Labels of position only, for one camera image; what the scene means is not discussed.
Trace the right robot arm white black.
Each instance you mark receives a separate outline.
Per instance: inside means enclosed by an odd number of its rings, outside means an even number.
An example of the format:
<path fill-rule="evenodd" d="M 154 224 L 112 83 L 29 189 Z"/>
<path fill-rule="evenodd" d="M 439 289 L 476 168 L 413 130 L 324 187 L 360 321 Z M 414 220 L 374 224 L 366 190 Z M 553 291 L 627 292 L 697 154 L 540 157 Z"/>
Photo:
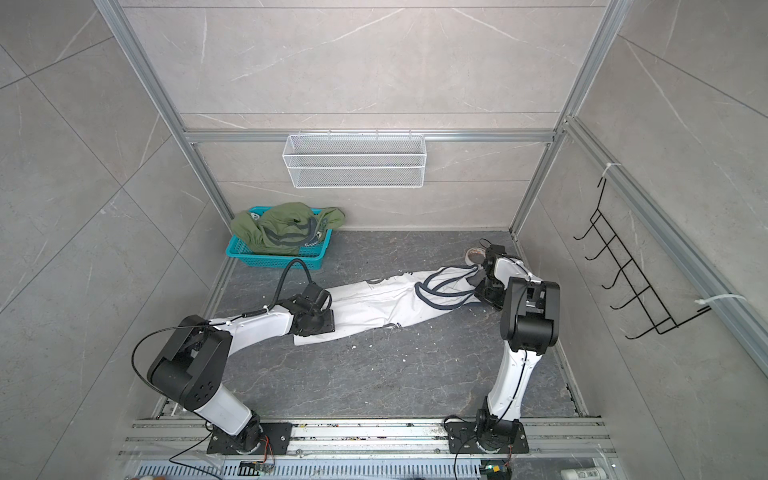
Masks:
<path fill-rule="evenodd" d="M 482 246 L 484 278 L 475 296 L 500 311 L 504 342 L 496 381 L 473 421 L 443 419 L 449 451 L 460 454 L 523 454 L 529 451 L 521 422 L 522 402 L 533 371 L 555 346 L 560 325 L 560 286 L 531 273 L 502 245 Z"/>

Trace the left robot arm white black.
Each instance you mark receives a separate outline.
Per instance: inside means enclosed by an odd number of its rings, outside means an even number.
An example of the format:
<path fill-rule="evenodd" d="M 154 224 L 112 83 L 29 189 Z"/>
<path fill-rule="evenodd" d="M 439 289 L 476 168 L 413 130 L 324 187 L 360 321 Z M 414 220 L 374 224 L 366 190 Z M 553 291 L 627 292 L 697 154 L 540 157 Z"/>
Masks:
<path fill-rule="evenodd" d="M 223 385 L 230 356 L 286 335 L 335 331 L 332 295 L 311 282 L 304 291 L 230 319 L 184 318 L 146 373 L 147 383 L 206 420 L 230 448 L 249 454 L 266 447 L 260 417 Z"/>

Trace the white tank top navy trim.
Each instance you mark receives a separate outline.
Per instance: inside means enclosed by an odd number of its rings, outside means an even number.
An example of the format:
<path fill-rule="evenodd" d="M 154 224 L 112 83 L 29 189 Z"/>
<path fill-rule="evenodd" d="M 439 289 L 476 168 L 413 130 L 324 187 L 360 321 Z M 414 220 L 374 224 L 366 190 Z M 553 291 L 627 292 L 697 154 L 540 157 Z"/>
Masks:
<path fill-rule="evenodd" d="M 335 327 L 330 333 L 294 337 L 296 346 L 343 339 L 367 330 L 409 327 L 477 303 L 478 266 L 448 266 L 403 273 L 330 289 Z"/>

